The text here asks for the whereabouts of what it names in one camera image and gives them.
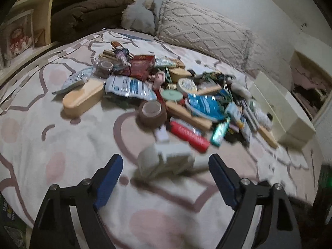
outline open cardboard box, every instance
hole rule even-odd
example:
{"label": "open cardboard box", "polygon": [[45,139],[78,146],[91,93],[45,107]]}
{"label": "open cardboard box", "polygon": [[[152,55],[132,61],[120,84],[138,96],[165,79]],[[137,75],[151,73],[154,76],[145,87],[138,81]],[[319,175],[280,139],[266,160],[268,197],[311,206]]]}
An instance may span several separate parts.
{"label": "open cardboard box", "polygon": [[262,110],[273,116],[271,133],[278,143],[302,149],[313,137],[316,132],[313,124],[282,85],[260,72],[249,90]]}

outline red cylindrical bottle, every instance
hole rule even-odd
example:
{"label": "red cylindrical bottle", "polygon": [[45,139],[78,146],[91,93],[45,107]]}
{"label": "red cylindrical bottle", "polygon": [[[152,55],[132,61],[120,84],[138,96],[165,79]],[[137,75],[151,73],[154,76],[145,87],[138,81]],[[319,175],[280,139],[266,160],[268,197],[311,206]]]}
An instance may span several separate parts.
{"label": "red cylindrical bottle", "polygon": [[200,153],[205,153],[210,146],[210,142],[206,138],[195,135],[194,132],[175,121],[169,123],[169,131],[180,139],[188,141]]}

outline metal bolt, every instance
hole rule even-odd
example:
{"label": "metal bolt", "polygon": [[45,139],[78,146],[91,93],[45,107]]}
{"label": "metal bolt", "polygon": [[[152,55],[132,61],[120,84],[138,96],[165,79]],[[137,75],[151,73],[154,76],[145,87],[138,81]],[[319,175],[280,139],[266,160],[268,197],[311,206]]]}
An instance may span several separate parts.
{"label": "metal bolt", "polygon": [[250,184],[250,180],[247,178],[243,178],[243,179],[241,179],[241,183],[244,185],[248,185],[248,184]]}
{"label": "metal bolt", "polygon": [[59,186],[58,186],[57,184],[52,184],[52,185],[49,187],[49,189],[52,190],[52,191],[54,191],[54,190],[57,190],[58,187],[59,187]]}
{"label": "metal bolt", "polygon": [[83,185],[89,185],[91,183],[91,179],[84,179],[81,181],[81,184]]}
{"label": "metal bolt", "polygon": [[283,186],[281,184],[275,184],[274,187],[277,189],[277,190],[281,190],[283,189]]}

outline white container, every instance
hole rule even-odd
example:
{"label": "white container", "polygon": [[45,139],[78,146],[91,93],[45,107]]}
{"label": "white container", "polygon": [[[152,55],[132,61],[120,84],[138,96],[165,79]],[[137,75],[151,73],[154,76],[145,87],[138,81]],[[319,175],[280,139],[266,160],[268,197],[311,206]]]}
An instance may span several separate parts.
{"label": "white container", "polygon": [[291,93],[276,85],[260,72],[249,90],[262,110],[273,116],[271,133],[276,141],[301,149],[316,130]]}

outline bed sheet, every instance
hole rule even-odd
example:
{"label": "bed sheet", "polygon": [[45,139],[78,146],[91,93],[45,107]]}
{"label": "bed sheet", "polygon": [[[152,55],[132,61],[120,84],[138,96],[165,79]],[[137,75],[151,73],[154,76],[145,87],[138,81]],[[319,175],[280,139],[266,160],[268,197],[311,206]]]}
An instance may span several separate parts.
{"label": "bed sheet", "polygon": [[[135,178],[137,155],[155,139],[137,126],[134,109],[120,109],[105,99],[70,120],[62,115],[62,97],[52,95],[70,74],[90,66],[104,49],[111,49],[111,41],[120,42],[133,54],[180,56],[187,68],[206,64],[234,74],[243,85],[252,83],[214,58],[147,38],[121,30],[87,36],[64,46],[10,91],[10,104],[0,110],[0,191],[30,227],[51,184],[76,185],[118,153],[123,156],[123,171],[107,205],[99,211],[117,248],[214,249],[220,241],[233,210],[225,205],[209,172],[142,183]],[[181,141],[171,134],[170,139]],[[202,156],[208,160],[213,153],[241,177],[279,182],[288,194],[303,199],[314,195],[312,174],[300,152],[282,146],[273,150],[259,135],[253,135],[248,149],[224,141],[220,148],[210,146]],[[259,212],[257,207],[244,248],[251,246]],[[72,213],[79,243],[88,248],[76,210]]]}

